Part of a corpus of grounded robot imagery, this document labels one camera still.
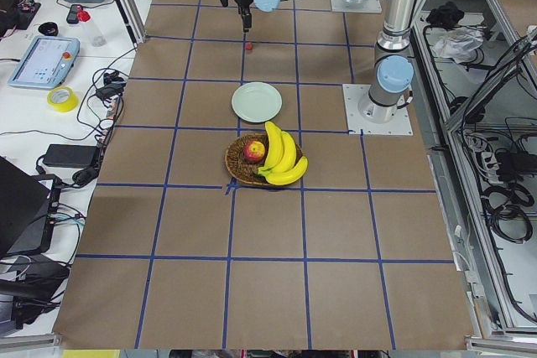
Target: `black laptop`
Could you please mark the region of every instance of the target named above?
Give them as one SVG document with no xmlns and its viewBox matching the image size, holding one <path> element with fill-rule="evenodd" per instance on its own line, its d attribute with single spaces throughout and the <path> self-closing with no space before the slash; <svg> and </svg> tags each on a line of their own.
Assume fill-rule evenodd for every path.
<svg viewBox="0 0 537 358">
<path fill-rule="evenodd" d="M 34 238 L 30 244 L 36 253 L 41 249 L 43 223 L 49 214 L 51 190 L 0 157 L 0 258 L 32 250 L 13 246 L 29 228 Z"/>
</svg>

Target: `banana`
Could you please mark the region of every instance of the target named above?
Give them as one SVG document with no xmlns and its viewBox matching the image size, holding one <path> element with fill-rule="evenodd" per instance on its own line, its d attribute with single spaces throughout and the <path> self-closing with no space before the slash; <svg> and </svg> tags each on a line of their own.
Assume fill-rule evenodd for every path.
<svg viewBox="0 0 537 358">
<path fill-rule="evenodd" d="M 282 130 L 281 136 L 282 142 L 284 143 L 284 155 L 279 163 L 270 170 L 270 172 L 274 172 L 275 174 L 289 171 L 295 166 L 296 162 L 295 140 L 284 130 Z"/>
<path fill-rule="evenodd" d="M 284 143 L 282 142 L 282 130 L 271 121 L 265 122 L 265 130 L 268 135 L 268 152 L 265 164 L 259 168 L 259 172 L 271 169 L 279 163 L 284 155 Z"/>
<path fill-rule="evenodd" d="M 296 182 L 305 174 L 305 171 L 308 169 L 308 158 L 303 155 L 299 162 L 287 172 L 273 173 L 268 174 L 265 179 L 270 184 L 276 184 L 278 186 L 283 186 L 285 184 L 292 184 Z"/>
</svg>

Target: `plastic bag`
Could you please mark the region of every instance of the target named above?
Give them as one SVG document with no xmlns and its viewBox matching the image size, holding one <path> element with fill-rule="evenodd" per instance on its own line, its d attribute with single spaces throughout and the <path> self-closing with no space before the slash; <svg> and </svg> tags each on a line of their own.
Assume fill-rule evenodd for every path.
<svg viewBox="0 0 537 358">
<path fill-rule="evenodd" d="M 451 58 L 456 63 L 475 60 L 475 50 L 483 43 L 483 34 L 477 29 L 460 28 L 449 31 L 432 47 L 440 58 Z"/>
</svg>

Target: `white plate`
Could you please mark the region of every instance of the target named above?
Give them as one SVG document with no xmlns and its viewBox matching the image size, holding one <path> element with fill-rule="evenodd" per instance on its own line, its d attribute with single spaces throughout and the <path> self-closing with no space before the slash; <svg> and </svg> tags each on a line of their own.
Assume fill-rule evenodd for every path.
<svg viewBox="0 0 537 358">
<path fill-rule="evenodd" d="M 267 83 L 252 82 L 238 87 L 233 93 L 232 108 L 243 120 L 251 123 L 266 122 L 282 107 L 282 96 Z"/>
</svg>

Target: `yellow tape roll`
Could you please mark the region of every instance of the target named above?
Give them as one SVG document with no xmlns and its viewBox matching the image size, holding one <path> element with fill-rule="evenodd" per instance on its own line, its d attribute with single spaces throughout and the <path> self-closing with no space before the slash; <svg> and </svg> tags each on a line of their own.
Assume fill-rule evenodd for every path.
<svg viewBox="0 0 537 358">
<path fill-rule="evenodd" d="M 76 108 L 78 98 L 71 88 L 61 86 L 49 92 L 47 102 L 58 112 L 68 112 Z"/>
</svg>

